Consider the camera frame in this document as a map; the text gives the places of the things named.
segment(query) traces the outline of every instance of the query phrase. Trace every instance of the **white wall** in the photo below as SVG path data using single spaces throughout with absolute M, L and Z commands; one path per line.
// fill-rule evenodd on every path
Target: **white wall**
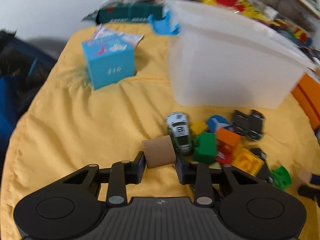
M 81 22 L 104 0 L 0 0 L 0 29 L 17 31 L 25 39 L 58 57 L 69 37 L 92 26 Z

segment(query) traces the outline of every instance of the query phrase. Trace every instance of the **dark green box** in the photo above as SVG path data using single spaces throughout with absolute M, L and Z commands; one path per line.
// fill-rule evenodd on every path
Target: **dark green box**
M 162 18 L 163 6 L 151 2 L 132 5 L 117 5 L 100 9 L 96 17 L 97 24 L 108 22 L 147 22 L 150 14 L 154 19 Z

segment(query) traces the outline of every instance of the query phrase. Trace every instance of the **blue plastic clip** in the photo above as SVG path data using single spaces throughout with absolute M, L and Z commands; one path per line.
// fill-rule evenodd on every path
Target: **blue plastic clip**
M 179 34 L 180 26 L 179 24 L 176 24 L 175 29 L 172 31 L 172 28 L 169 22 L 170 18 L 171 18 L 171 15 L 169 11 L 166 12 L 164 19 L 162 20 L 154 20 L 153 14 L 150 14 L 148 17 L 148 23 L 151 25 L 154 33 L 158 35 L 165 35 L 165 36 L 177 35 Z

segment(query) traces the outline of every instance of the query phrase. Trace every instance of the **number 3 on toy car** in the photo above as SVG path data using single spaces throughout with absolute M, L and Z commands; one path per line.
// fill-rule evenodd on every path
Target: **number 3 on toy car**
M 178 131 L 178 132 L 184 132 L 184 128 L 183 128 L 182 126 L 178 126 L 178 127 L 177 127 L 177 131 Z

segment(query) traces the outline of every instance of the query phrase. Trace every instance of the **orange lego brick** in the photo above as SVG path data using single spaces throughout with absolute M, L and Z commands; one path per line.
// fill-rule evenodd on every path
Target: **orange lego brick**
M 242 148 L 235 156 L 232 165 L 252 176 L 256 176 L 264 165 L 264 161 L 256 157 L 249 150 Z
M 236 146 L 239 144 L 241 140 L 241 136 L 226 130 L 224 128 L 220 128 L 217 131 L 217 142 L 218 146 L 226 149 L 229 152 L 233 152 Z

